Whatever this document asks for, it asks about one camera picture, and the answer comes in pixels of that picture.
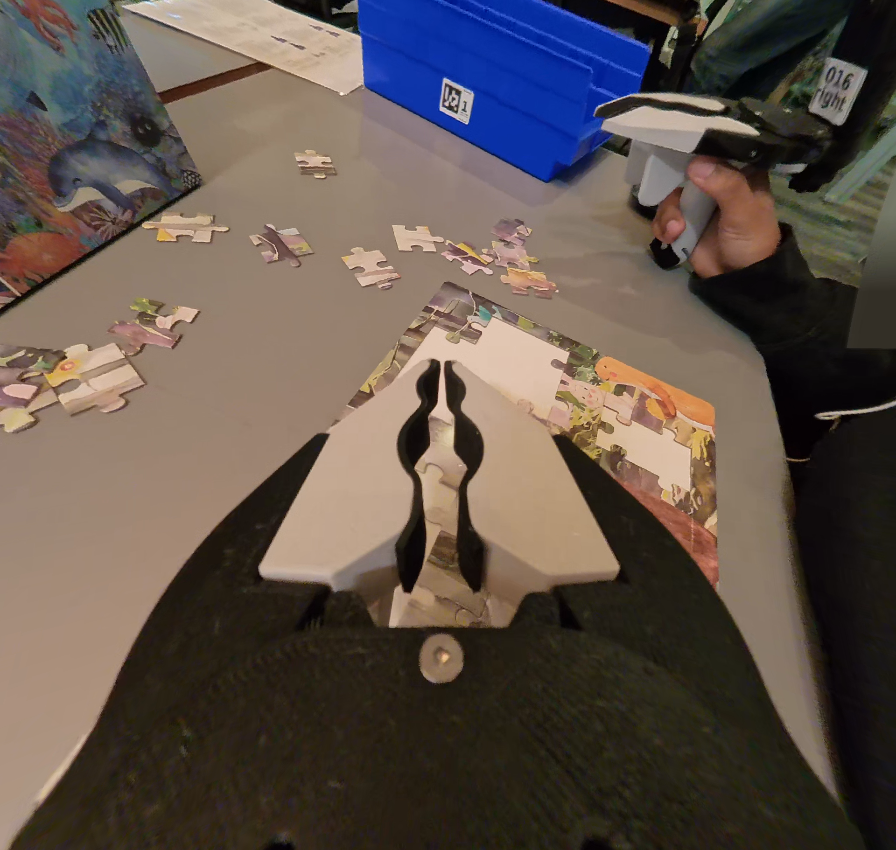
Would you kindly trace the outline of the printed paper sheet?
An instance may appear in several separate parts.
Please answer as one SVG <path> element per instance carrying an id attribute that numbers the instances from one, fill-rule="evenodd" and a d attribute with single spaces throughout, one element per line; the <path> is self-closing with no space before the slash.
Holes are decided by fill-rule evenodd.
<path id="1" fill-rule="evenodd" d="M 145 0 L 125 9 L 342 96 L 364 86 L 357 34 L 269 0 Z"/>

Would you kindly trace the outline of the jigsaw pieces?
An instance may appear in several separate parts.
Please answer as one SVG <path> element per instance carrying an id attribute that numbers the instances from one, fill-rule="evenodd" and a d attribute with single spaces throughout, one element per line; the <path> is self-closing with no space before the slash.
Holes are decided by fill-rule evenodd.
<path id="1" fill-rule="evenodd" d="M 310 171 L 315 178 L 323 179 L 332 169 L 326 157 L 318 157 L 313 150 L 296 155 L 301 168 Z M 176 243 L 181 237 L 191 243 L 208 244 L 228 227 L 218 225 L 213 215 L 197 214 L 188 217 L 169 212 L 154 221 L 146 221 L 142 227 L 155 233 L 160 243 Z M 521 219 L 502 219 L 492 229 L 497 238 L 490 249 L 476 251 L 465 243 L 452 243 L 435 236 L 428 227 L 392 226 L 398 251 L 419 249 L 429 253 L 440 252 L 449 262 L 456 262 L 467 275 L 481 272 L 500 275 L 502 283 L 512 292 L 540 298 L 552 298 L 558 293 L 557 285 L 546 274 L 534 270 L 538 260 L 528 255 L 525 243 L 532 231 Z M 277 229 L 266 224 L 263 232 L 250 236 L 250 241 L 260 250 L 264 262 L 287 262 L 299 267 L 303 257 L 312 254 L 308 242 L 295 228 Z M 378 250 L 352 248 L 342 257 L 360 286 L 391 288 L 400 274 Z M 133 359 L 147 346 L 174 349 L 182 335 L 174 330 L 179 323 L 192 323 L 199 315 L 193 307 L 177 306 L 163 312 L 165 304 L 146 297 L 136 298 L 130 305 L 133 318 L 113 323 L 108 333 L 116 341 L 102 347 L 90 348 L 76 344 L 64 350 L 29 348 L 21 344 L 2 345 L 2 431 L 16 433 L 37 424 L 37 412 L 55 405 L 68 415 L 97 410 L 109 414 L 123 408 L 126 395 L 146 385 L 133 366 Z"/>

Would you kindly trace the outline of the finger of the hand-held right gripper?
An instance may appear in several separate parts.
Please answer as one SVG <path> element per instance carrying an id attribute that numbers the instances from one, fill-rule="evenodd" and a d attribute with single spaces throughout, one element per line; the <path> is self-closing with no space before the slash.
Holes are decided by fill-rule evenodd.
<path id="1" fill-rule="evenodd" d="M 639 107 L 682 112 L 696 116 L 726 115 L 733 111 L 735 102 L 726 98 L 677 92 L 637 93 L 598 105 L 595 109 L 595 117 L 620 117 Z"/>
<path id="2" fill-rule="evenodd" d="M 697 147 L 711 132 L 723 140 L 759 138 L 756 128 L 718 113 L 626 112 L 605 118 L 603 127 L 631 140 L 625 179 L 637 188 L 644 207 L 657 206 L 685 182 Z"/>

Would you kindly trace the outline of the puzzle box with pictures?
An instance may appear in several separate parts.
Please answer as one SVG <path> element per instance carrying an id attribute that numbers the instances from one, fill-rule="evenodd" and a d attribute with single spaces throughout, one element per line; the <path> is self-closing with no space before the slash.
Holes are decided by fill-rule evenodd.
<path id="1" fill-rule="evenodd" d="M 1 0 L 1 306 L 201 186 L 110 0 Z"/>

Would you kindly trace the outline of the person's dark clothing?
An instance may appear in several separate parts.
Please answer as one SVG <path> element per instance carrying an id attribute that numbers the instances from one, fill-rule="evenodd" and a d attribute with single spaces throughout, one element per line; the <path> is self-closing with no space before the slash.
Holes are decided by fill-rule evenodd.
<path id="1" fill-rule="evenodd" d="M 795 527 L 840 781 L 867 848 L 895 846 L 895 418 L 844 420 L 798 477 Z"/>

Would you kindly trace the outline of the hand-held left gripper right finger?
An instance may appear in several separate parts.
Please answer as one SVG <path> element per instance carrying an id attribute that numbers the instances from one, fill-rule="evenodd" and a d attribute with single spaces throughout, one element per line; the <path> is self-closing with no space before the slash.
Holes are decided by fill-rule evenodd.
<path id="1" fill-rule="evenodd" d="M 556 437 L 463 364 L 443 373 L 466 469 L 456 549 L 469 587 L 525 597 L 615 579 L 620 565 Z"/>

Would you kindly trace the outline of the blue plastic bin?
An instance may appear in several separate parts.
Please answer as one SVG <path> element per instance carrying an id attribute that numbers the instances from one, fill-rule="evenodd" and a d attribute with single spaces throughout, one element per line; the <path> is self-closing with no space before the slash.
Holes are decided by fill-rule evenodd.
<path id="1" fill-rule="evenodd" d="M 364 86 L 550 182 L 609 135 L 651 50 L 542 0 L 357 0 Z"/>

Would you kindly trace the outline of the animal jigsaw puzzle board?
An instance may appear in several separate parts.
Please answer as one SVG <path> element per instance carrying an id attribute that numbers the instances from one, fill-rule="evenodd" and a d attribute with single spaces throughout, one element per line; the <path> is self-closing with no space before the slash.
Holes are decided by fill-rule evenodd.
<path id="1" fill-rule="evenodd" d="M 659 520 L 718 589 L 715 409 L 660 378 L 451 283 L 443 284 L 338 416 L 342 420 L 420 359 L 456 359 L 551 434 L 563 434 Z M 371 607 L 391 627 L 490 627 L 511 605 L 463 580 L 456 502 L 464 474 L 454 418 L 430 416 L 420 459 L 427 559 L 411 594 Z"/>

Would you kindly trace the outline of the person's right hand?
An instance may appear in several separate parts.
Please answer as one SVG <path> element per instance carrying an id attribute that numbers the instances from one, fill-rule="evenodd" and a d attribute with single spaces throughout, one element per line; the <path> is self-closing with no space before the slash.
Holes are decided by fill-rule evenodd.
<path id="1" fill-rule="evenodd" d="M 744 270 L 771 257 L 781 240 L 775 200 L 766 171 L 696 157 L 687 179 L 716 203 L 694 248 L 689 268 L 700 279 Z"/>

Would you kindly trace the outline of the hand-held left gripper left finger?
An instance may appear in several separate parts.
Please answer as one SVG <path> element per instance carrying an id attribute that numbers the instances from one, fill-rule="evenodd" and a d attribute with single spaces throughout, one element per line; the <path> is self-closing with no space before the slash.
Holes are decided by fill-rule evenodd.
<path id="1" fill-rule="evenodd" d="M 427 546 L 416 466 L 430 445 L 441 372 L 434 359 L 406 368 L 329 430 L 260 563 L 263 578 L 412 591 Z"/>

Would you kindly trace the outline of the person's right forearm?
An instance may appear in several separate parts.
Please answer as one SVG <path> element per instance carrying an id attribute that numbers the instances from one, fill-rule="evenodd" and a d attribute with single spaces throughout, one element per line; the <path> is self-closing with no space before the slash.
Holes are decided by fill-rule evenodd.
<path id="1" fill-rule="evenodd" d="M 815 276 L 790 225 L 769 258 L 709 279 L 695 296 L 763 359 L 778 418 L 794 422 L 894 413 L 895 353 L 847 346 L 857 288 Z"/>

